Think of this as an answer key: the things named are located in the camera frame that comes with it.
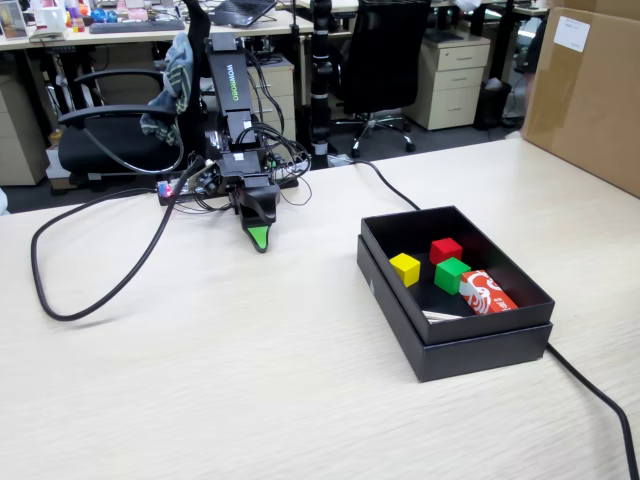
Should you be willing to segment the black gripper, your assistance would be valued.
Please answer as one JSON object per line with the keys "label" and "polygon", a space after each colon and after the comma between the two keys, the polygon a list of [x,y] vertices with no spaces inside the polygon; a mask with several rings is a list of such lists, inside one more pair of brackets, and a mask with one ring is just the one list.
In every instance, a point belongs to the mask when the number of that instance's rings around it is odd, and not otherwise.
{"label": "black gripper", "polygon": [[224,153],[218,162],[219,190],[231,201],[238,198],[241,226],[259,253],[269,247],[269,231],[276,222],[280,188],[264,170],[257,151]]}

